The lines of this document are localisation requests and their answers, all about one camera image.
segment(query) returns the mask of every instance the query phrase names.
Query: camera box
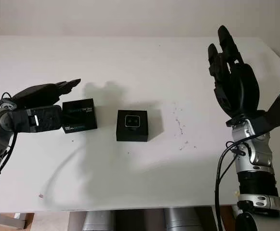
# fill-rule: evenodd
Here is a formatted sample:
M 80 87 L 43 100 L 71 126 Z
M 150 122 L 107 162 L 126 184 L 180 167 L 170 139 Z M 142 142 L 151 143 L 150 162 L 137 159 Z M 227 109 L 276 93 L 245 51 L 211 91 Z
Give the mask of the camera box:
M 63 102 L 63 129 L 65 133 L 96 128 L 93 99 Z
M 146 142 L 147 139 L 147 111 L 119 110 L 117 115 L 116 140 Z

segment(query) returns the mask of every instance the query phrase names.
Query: table surface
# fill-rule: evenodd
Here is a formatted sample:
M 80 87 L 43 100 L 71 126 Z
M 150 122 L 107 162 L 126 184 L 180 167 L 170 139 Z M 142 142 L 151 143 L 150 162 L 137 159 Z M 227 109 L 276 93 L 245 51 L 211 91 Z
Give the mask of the table surface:
M 93 98 L 98 123 L 71 134 L 19 134 L 0 176 L 0 212 L 213 205 L 217 161 L 232 137 L 208 71 L 212 42 L 0 36 L 0 96 L 81 78 L 58 104 Z M 280 58 L 260 39 L 235 42 L 259 82 L 259 109 L 268 109 L 280 93 Z M 148 142 L 116 142 L 119 109 L 147 110 Z M 280 194 L 280 128 L 270 147 Z M 220 202 L 235 204 L 238 186 L 233 166 Z

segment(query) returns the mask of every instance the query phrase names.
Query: robotic hand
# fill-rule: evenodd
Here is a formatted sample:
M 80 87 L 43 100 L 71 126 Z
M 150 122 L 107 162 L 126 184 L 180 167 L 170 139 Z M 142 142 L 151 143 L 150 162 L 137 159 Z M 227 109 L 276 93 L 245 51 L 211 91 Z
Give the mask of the robotic hand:
M 209 71 L 215 79 L 215 95 L 221 108 L 231 119 L 234 142 L 219 159 L 215 207 L 218 229 L 222 230 L 219 205 L 221 164 L 228 151 L 234 153 L 240 183 L 237 203 L 243 211 L 236 218 L 237 231 L 280 230 L 280 197 L 276 188 L 269 132 L 280 126 L 280 95 L 269 110 L 257 110 L 259 86 L 252 68 L 245 64 L 228 30 L 218 30 L 222 53 L 211 44 L 208 48 Z
M 27 88 L 13 97 L 0 100 L 0 173 L 13 151 L 17 133 L 60 129 L 61 107 L 53 105 L 68 94 L 80 79 Z

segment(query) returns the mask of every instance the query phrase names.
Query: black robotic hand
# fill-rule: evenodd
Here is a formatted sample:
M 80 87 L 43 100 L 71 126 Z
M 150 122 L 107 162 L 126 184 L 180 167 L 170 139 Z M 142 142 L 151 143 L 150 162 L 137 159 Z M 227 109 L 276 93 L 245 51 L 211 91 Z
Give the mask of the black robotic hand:
M 231 117 L 227 126 L 248 119 L 256 134 L 264 134 L 280 126 L 280 95 L 267 112 L 257 110 L 260 94 L 252 68 L 243 62 L 225 26 L 218 29 L 218 36 L 222 53 L 218 53 L 214 44 L 208 47 L 209 71 L 215 79 L 217 101 Z

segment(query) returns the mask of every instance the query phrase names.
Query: black cable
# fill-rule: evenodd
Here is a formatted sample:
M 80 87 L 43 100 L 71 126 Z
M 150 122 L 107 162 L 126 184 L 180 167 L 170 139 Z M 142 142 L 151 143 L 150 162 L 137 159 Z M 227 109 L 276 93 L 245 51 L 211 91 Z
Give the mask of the black cable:
M 233 147 L 235 146 L 238 146 L 239 144 L 241 143 L 244 143 L 245 141 L 248 141 L 248 140 L 252 140 L 256 137 L 259 137 L 259 136 L 262 136 L 264 135 L 264 133 L 262 134 L 258 134 L 258 135 L 252 135 L 250 137 L 246 137 L 244 139 L 241 139 L 240 141 L 236 141 L 236 142 L 233 142 L 230 146 L 228 146 L 221 154 L 220 158 L 219 158 L 219 161 L 218 161 L 218 167 L 217 167 L 217 174 L 216 174 L 216 182 L 215 182 L 215 209 L 216 209 L 216 217 L 217 217 L 217 223 L 218 223 L 218 229 L 219 231 L 222 231 L 222 223 L 221 223 L 221 216 L 220 216 L 220 204 L 219 204 L 219 185 L 220 185 L 220 171 L 221 171 L 221 166 L 222 166 L 222 161 L 223 159 L 225 158 L 226 154 L 228 153 L 228 151 L 230 151 Z
M 7 164 L 7 162 L 8 162 L 8 160 L 9 160 L 11 154 L 13 153 L 13 149 L 14 149 L 14 145 L 15 145 L 15 142 L 16 142 L 17 135 L 18 135 L 17 132 L 15 132 L 15 133 L 13 134 L 13 141 L 12 141 L 12 143 L 11 143 L 11 145 L 10 145 L 10 149 L 9 149 L 8 152 L 6 152 L 6 153 L 4 154 L 4 155 L 6 156 L 6 158 L 5 158 L 4 162 L 3 162 L 3 163 L 1 164 L 1 166 L 0 166 L 0 173 L 1 173 L 1 171 L 3 170 L 3 168 L 5 167 L 5 165 Z
M 234 142 L 232 142 L 232 141 L 226 142 L 226 147 L 228 147 L 228 145 L 227 145 L 228 143 L 234 143 Z M 247 150 L 248 150 L 248 153 L 250 153 L 251 150 L 250 150 L 249 145 L 248 145 L 247 143 L 245 143 L 245 142 L 242 142 L 241 144 L 245 145 L 246 148 L 247 148 Z M 236 160 L 236 158 L 237 158 L 239 155 L 246 155 L 245 152 L 238 150 L 238 147 L 237 147 L 237 146 L 236 146 L 235 151 L 234 151 L 233 149 L 231 149 L 231 151 L 235 154 L 235 155 L 234 155 L 234 158 L 233 158 L 233 160 L 230 162 L 230 164 L 226 167 L 226 169 L 224 170 L 224 172 L 221 174 L 221 177 L 220 177 L 220 179 L 219 179 L 219 183 L 221 182 L 221 179 L 222 179 L 223 176 L 226 174 L 226 172 L 228 171 L 228 169 L 229 169 L 229 168 L 231 167 L 231 165 L 234 163 L 234 161 Z
M 221 177 L 219 179 L 219 183 L 221 182 L 221 179 L 223 178 L 223 176 L 226 174 L 226 172 L 228 171 L 228 169 L 231 167 L 231 165 L 234 163 L 234 161 L 236 160 L 237 156 L 239 154 L 235 154 L 233 160 L 229 163 L 229 165 L 227 166 L 227 168 L 224 170 L 224 172 L 221 174 Z
M 4 98 L 4 95 L 5 95 L 5 94 L 7 94 L 7 95 L 9 96 L 9 98 L 12 98 L 11 95 L 10 95 L 8 92 L 4 92 L 4 93 L 1 95 L 1 100 Z

